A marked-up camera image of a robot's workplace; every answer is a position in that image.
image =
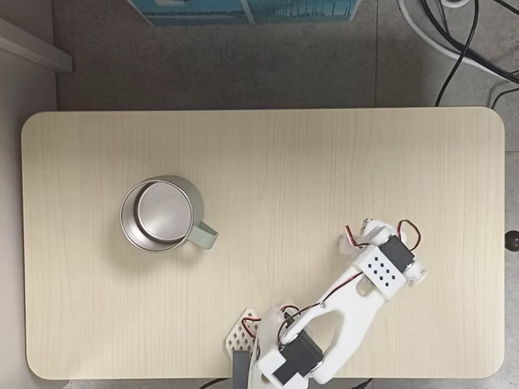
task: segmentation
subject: table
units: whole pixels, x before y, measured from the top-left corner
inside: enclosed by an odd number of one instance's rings
[[[411,219],[429,275],[383,307],[339,377],[502,363],[504,126],[489,109],[41,113],[22,154],[27,358],[43,378],[229,376],[242,311],[315,301],[347,266],[344,225],[368,216]],[[212,250],[125,239],[125,193],[159,174],[198,187]],[[330,323],[313,327],[321,346]]]

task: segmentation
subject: floor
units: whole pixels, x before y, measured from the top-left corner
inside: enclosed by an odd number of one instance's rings
[[[433,32],[418,0],[406,0]],[[473,46],[505,69],[519,68],[516,16],[480,0]],[[519,0],[508,0],[519,6]],[[472,5],[448,10],[463,41]],[[453,61],[407,27],[396,0],[362,0],[351,23],[150,28],[125,0],[54,0],[55,44],[75,58],[58,76],[61,110],[282,109],[431,106]],[[505,82],[462,66],[443,105],[489,105]],[[519,229],[519,93],[496,110],[506,127],[506,228]],[[506,357],[481,380],[376,379],[369,389],[519,387],[519,258],[506,254]],[[196,389],[203,380],[77,381],[67,389]],[[337,379],[327,389],[360,380]],[[222,383],[216,388],[231,388]]]

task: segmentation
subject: mug handle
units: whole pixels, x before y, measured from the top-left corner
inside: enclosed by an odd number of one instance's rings
[[[214,245],[217,237],[218,233],[214,229],[209,227],[203,221],[200,221],[198,226],[193,225],[193,229],[187,237],[187,240],[195,243],[203,249],[209,250],[212,245]]]

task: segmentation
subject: stainless steel cup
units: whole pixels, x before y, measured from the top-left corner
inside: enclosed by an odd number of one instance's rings
[[[218,233],[206,225],[204,203],[188,180],[152,177],[128,192],[121,205],[122,231],[142,250],[172,250],[187,241],[210,249]]]

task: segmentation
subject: robotic arm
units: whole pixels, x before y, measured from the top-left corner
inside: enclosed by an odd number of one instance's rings
[[[365,220],[356,238],[346,228],[340,251],[354,255],[353,264],[314,304],[293,314],[275,306],[261,319],[248,389],[304,389],[309,378],[320,384],[332,379],[357,350],[378,309],[404,285],[413,286],[426,276],[405,240],[400,224],[395,228]],[[341,316],[341,323],[323,352],[305,328],[331,312]]]

